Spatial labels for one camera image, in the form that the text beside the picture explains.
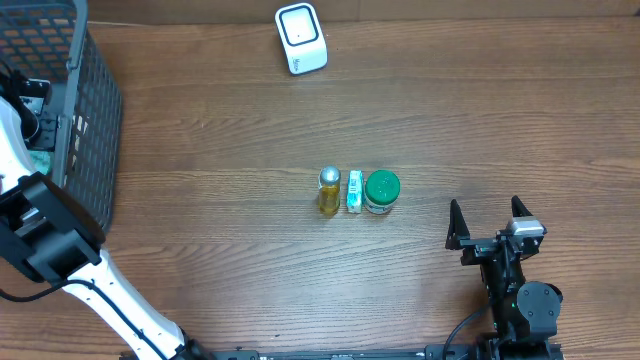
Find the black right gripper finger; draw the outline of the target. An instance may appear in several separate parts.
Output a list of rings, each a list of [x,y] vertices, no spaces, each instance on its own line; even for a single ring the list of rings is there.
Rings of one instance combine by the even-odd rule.
[[[470,232],[456,199],[450,203],[450,221],[445,242],[446,249],[463,249],[471,241]]]
[[[532,213],[523,204],[517,195],[511,198],[511,210],[513,217],[531,217]]]

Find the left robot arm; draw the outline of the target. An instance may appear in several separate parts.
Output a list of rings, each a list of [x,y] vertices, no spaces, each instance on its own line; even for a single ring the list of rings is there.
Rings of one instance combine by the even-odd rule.
[[[101,317],[138,359],[209,359],[212,354],[151,306],[117,268],[102,227],[46,175],[27,150],[39,135],[35,115],[21,99],[30,82],[20,72],[1,75],[1,256],[25,277],[49,288],[30,296],[7,292],[16,303],[58,290]]]

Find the silver capped amber bottle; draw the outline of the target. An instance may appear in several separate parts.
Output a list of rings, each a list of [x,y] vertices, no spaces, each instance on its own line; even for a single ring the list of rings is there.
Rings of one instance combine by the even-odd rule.
[[[325,215],[334,215],[340,207],[340,170],[329,165],[318,176],[318,207]]]

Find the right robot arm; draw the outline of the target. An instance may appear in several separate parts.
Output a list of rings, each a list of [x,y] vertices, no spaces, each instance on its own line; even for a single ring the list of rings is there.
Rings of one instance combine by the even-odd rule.
[[[561,347],[549,339],[557,334],[563,294],[553,284],[527,281],[521,263],[539,253],[547,228],[519,197],[511,198],[512,218],[492,238],[473,239],[457,201],[450,203],[445,248],[460,250],[463,266],[481,270],[488,303],[452,330],[440,357],[464,359],[561,359]],[[452,350],[456,335],[490,311],[494,331],[481,335],[464,352]]]

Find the green lid jar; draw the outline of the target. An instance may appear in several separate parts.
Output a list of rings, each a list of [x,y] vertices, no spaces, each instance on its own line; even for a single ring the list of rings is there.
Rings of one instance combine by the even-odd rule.
[[[364,206],[373,214],[386,214],[394,207],[400,191],[401,183],[394,172],[376,170],[365,181]]]

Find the teal Kleenex tissue pack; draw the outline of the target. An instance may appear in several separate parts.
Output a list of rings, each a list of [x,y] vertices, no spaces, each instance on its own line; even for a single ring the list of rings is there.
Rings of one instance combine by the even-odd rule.
[[[347,181],[346,206],[349,213],[360,214],[363,203],[363,173],[361,170],[351,170]]]

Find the teal snack packet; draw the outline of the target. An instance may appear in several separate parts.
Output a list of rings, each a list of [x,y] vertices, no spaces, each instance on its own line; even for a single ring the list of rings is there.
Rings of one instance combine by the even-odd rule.
[[[48,151],[29,151],[31,160],[37,171],[44,175],[49,175],[52,171],[52,158],[53,154]]]

